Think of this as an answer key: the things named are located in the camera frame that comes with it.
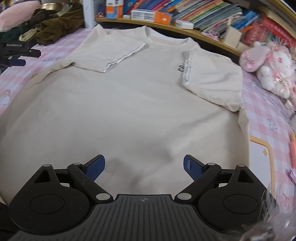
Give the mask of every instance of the gingham pattern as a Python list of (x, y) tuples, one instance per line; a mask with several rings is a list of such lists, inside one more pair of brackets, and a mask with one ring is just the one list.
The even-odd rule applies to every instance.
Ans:
[[(21, 59), (25, 59), (27, 62), (25, 66), (12, 66), (0, 75), (0, 100), (1, 93), (10, 90), (11, 102), (21, 88), (31, 79), (32, 75), (65, 58), (78, 47), (90, 32), (90, 28), (83, 28), (59, 39), (54, 44), (48, 46), (35, 45), (33, 49), (41, 51), (39, 58), (21, 57)], [(9, 103), (5, 103), (6, 105), (0, 103), (0, 116)]]
[(249, 133), (270, 144), (274, 157), (276, 190), (280, 184), (280, 193), (284, 193), (292, 203), (296, 194), (295, 185), (286, 174), (286, 170), (292, 168), (289, 153), (289, 133), (292, 132), (289, 120), (292, 112), (287, 110), (277, 96), (264, 90), (254, 74), (243, 73), (242, 96), (250, 121)]

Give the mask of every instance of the white post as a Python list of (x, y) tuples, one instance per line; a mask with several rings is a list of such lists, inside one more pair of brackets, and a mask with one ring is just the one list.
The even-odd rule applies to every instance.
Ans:
[(94, 20), (94, 1), (83, 0), (83, 16), (86, 28), (94, 28), (96, 22)]

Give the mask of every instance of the pink plush cushion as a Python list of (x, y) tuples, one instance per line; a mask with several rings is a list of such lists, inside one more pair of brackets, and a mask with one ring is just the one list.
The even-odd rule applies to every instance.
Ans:
[(35, 9), (41, 7), (39, 1), (28, 1), (15, 4), (0, 13), (0, 32), (7, 32), (11, 28), (31, 19)]
[(242, 53), (239, 65), (247, 72), (255, 72), (264, 63), (269, 52), (270, 48), (267, 46), (251, 48)]

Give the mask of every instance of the pink and white plush toy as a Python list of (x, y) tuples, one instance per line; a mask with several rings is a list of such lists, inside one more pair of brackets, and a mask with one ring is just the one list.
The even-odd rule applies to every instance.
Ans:
[(289, 49), (277, 42), (254, 47), (243, 52), (240, 66), (247, 72), (255, 72), (264, 89), (288, 99), (295, 81), (295, 62)]

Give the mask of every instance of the neckline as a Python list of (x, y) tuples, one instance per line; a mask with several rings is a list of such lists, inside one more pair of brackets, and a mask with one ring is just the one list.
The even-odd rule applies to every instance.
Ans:
[[(191, 45), (192, 43), (198, 45), (192, 38), (188, 37), (188, 38), (185, 38), (185, 39), (177, 39), (177, 38), (172, 38), (172, 37), (168, 37), (168, 36), (165, 36), (157, 31), (155, 31), (154, 29), (150, 28), (150, 27), (147, 27), (147, 26), (143, 26), (143, 27), (140, 27), (140, 29), (142, 30), (141, 31), (141, 34), (143, 35), (143, 38), (145, 38), (145, 41), (148, 43), (148, 44), (154, 44), (154, 45), (158, 45), (158, 46), (161, 46), (161, 47), (169, 47), (169, 48), (175, 48), (175, 47), (183, 47), (183, 46), (186, 46), (186, 45)], [(171, 41), (172, 43), (176, 43), (176, 42), (180, 42), (180, 45), (170, 45), (170, 44), (165, 44), (165, 43), (161, 43), (161, 42), (157, 42), (155, 40), (152, 40), (149, 35), (148, 35), (148, 31), (150, 31), (151, 33), (150, 34), (153, 34), (155, 37), (160, 37), (166, 41)]]

